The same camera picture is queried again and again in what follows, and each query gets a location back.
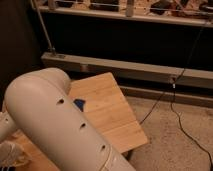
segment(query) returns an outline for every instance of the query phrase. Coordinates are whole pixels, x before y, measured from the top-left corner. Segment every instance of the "black object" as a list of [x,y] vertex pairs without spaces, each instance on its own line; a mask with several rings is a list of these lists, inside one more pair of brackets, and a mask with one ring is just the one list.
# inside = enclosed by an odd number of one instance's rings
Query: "black object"
[[119,10],[119,0],[90,0],[90,2],[90,9],[105,11]]
[[150,12],[158,15],[163,15],[166,10],[171,8],[171,2],[166,0],[160,0],[151,5]]
[[75,99],[73,101],[75,105],[83,112],[84,111],[84,104],[86,103],[85,100],[82,99]]
[[213,0],[208,0],[208,2],[200,4],[199,10],[205,12],[213,12]]
[[[62,1],[58,1],[57,5],[59,7],[65,7],[65,8],[70,8],[73,5],[73,0],[66,0],[66,1],[70,1],[70,2],[62,2]],[[46,1],[44,3],[45,6],[48,6],[48,1]]]

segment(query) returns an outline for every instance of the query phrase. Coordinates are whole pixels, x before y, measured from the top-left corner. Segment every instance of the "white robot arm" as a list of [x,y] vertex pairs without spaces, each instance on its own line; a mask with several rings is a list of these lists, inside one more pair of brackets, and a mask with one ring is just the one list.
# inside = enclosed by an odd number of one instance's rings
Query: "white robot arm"
[[63,171],[135,171],[67,96],[70,79],[56,68],[15,79],[5,93],[0,142],[18,128]]

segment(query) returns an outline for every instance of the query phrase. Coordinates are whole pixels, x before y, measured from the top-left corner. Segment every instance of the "electrical cord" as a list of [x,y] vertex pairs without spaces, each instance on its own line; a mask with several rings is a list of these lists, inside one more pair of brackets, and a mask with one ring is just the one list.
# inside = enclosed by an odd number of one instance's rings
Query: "electrical cord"
[[210,162],[210,171],[213,171],[213,163],[212,163],[212,157],[211,157],[211,154],[208,150],[206,150],[203,146],[201,146],[199,144],[199,142],[197,140],[195,140],[189,133],[186,132],[186,130],[183,128],[183,125],[182,125],[182,122],[181,122],[181,115],[180,113],[178,113],[175,108],[174,108],[174,103],[175,103],[175,99],[176,99],[176,91],[175,91],[175,88],[174,88],[174,92],[173,92],[173,98],[172,98],[172,101],[170,103],[170,108],[171,108],[171,111],[173,113],[176,114],[176,116],[178,117],[178,123],[179,123],[179,127],[180,127],[180,130],[183,132],[183,134],[189,138],[195,145],[197,145],[197,147],[199,147],[202,151],[204,151],[208,157],[209,157],[209,162]]
[[157,104],[159,103],[159,101],[162,99],[162,97],[164,96],[164,94],[166,93],[166,91],[163,91],[161,93],[161,95],[157,98],[157,100],[155,101],[154,105],[151,107],[151,109],[149,110],[149,112],[145,115],[145,117],[139,122],[140,125],[142,125],[146,119],[152,114],[153,110],[155,109],[155,107],[157,106]]
[[[191,50],[190,50],[190,52],[189,52],[189,56],[188,56],[188,59],[187,59],[187,61],[186,61],[185,67],[183,68],[183,70],[181,71],[181,73],[177,76],[177,78],[176,78],[176,79],[174,80],[174,82],[172,83],[173,86],[176,85],[176,83],[180,80],[180,78],[181,78],[181,77],[183,76],[183,74],[186,72],[186,69],[187,69],[187,67],[189,66],[189,63],[190,63],[190,61],[191,61],[191,59],[192,59],[192,57],[193,57],[193,55],[194,55],[195,48],[197,47],[198,41],[200,40],[200,37],[201,37],[201,35],[202,35],[202,33],[203,33],[203,30],[204,30],[204,28],[205,28],[207,22],[208,22],[208,20],[206,20],[206,21],[204,22],[204,24],[201,26],[201,28],[200,28],[200,30],[199,30],[199,32],[198,32],[198,34],[197,34],[197,36],[196,36],[196,38],[195,38],[193,44],[192,44],[192,47],[191,47]],[[150,111],[146,114],[146,116],[144,117],[144,119],[141,120],[141,121],[139,122],[140,125],[142,125],[142,124],[145,122],[145,120],[151,115],[151,113],[153,112],[153,110],[155,109],[155,107],[157,106],[157,104],[159,103],[159,101],[161,100],[161,98],[164,96],[164,94],[165,94],[166,92],[167,92],[167,91],[164,90],[164,91],[162,92],[162,94],[157,98],[156,102],[154,103],[154,105],[152,106],[152,108],[150,109]]]
[[[197,47],[197,44],[198,44],[198,41],[200,40],[200,37],[203,33],[203,30],[207,24],[208,20],[205,21],[205,23],[203,24],[203,26],[200,28],[199,32],[198,32],[198,35],[196,36],[195,38],[195,41],[192,45],[192,48],[190,50],[190,53],[189,53],[189,56],[188,56],[188,59],[187,59],[187,62],[186,62],[186,65],[184,67],[184,69],[182,70],[182,72],[177,76],[177,78],[174,80],[173,82],[173,98],[172,98],[172,101],[170,103],[170,108],[171,108],[171,111],[173,113],[175,113],[178,117],[178,123],[179,123],[179,127],[180,127],[180,130],[183,132],[183,134],[188,137],[192,142],[194,142],[197,147],[199,147],[202,151],[204,151],[208,157],[209,157],[209,162],[210,162],[210,171],[213,171],[213,162],[212,162],[212,157],[211,157],[211,154],[208,150],[206,150],[204,147],[202,147],[199,142],[197,140],[195,140],[189,133],[187,133],[185,131],[185,129],[183,128],[182,126],[182,122],[181,122],[181,116],[180,114],[174,109],[174,106],[173,104],[175,103],[175,99],[176,99],[176,83],[178,82],[178,80],[180,80],[180,78],[184,75],[187,67],[189,66],[190,64],[190,61],[194,55],[194,52],[195,52],[195,49]],[[154,103],[154,105],[152,106],[152,108],[150,109],[150,111],[146,114],[146,116],[144,117],[143,120],[140,121],[140,125],[142,125],[144,123],[144,121],[151,115],[151,113],[153,112],[153,110],[155,109],[155,107],[157,106],[157,104],[159,103],[159,101],[161,100],[161,98],[163,97],[163,95],[166,93],[166,91],[163,91],[162,94],[158,97],[158,99],[156,100],[156,102]]]

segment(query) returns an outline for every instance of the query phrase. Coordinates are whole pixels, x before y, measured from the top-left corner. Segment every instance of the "item on shelf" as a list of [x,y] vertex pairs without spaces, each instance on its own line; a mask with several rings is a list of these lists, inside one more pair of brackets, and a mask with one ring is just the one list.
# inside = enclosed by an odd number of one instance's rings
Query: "item on shelf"
[[208,2],[203,2],[202,4],[200,4],[199,10],[205,12],[213,12],[213,0],[208,0]]
[[119,0],[90,0],[90,9],[105,10],[105,11],[118,11]]
[[171,2],[167,0],[160,0],[151,5],[150,12],[158,15],[163,15],[164,12],[171,8]]

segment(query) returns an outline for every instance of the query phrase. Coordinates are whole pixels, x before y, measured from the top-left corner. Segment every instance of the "floor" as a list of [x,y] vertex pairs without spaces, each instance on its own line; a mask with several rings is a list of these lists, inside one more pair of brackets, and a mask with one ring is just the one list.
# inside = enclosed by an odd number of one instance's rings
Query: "floor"
[[[127,97],[140,121],[154,100]],[[184,129],[213,156],[213,109],[174,104],[181,113]],[[149,143],[134,150],[130,163],[137,171],[209,171],[208,155],[179,129],[178,118],[169,102],[159,102],[143,123]]]

